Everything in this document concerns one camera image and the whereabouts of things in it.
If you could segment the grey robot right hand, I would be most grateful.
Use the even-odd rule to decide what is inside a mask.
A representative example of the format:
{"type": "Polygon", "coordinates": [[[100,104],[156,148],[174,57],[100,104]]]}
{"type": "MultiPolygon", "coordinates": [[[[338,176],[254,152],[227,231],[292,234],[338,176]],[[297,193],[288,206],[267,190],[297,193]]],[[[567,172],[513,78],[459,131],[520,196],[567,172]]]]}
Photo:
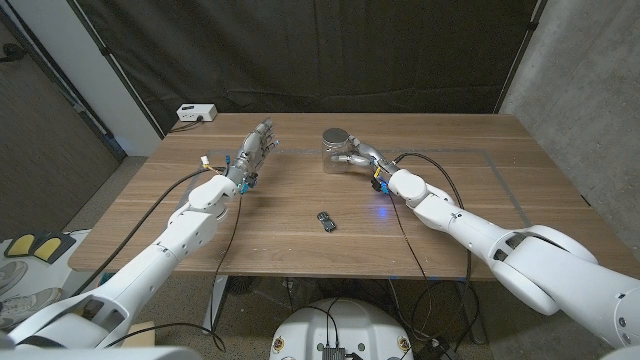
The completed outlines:
{"type": "Polygon", "coordinates": [[[331,163],[345,163],[361,167],[369,167],[376,171],[380,168],[389,175],[393,175],[400,168],[390,160],[387,160],[381,152],[373,146],[361,142],[354,135],[347,138],[347,151],[331,155],[329,160],[331,163]]]}

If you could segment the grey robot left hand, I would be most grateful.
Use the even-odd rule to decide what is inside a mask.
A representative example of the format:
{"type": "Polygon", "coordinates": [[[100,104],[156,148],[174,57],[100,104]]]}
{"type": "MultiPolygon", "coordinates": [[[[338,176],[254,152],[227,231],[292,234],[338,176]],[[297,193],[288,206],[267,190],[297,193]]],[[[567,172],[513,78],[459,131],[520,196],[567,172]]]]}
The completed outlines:
{"type": "Polygon", "coordinates": [[[228,165],[225,176],[236,185],[255,177],[266,157],[278,145],[272,119],[266,118],[246,136],[235,158],[228,165]]]}

